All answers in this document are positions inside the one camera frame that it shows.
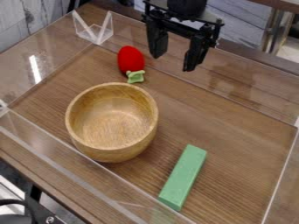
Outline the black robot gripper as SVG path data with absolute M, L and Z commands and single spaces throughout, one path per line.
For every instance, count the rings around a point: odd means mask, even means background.
M 183 71 L 192 71 L 203 62 L 208 48 L 217 44 L 224 21 L 207 7 L 208 0 L 143 0 L 143 22 L 149 53 L 155 59 L 168 49 L 168 33 L 191 39 L 184 55 Z

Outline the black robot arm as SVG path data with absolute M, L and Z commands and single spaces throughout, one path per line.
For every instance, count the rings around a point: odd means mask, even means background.
M 183 71 L 193 71 L 207 52 L 217 44 L 223 20 L 205 11 L 208 0 L 143 0 L 145 34 L 149 53 L 155 59 L 168 50 L 168 33 L 189 42 Z

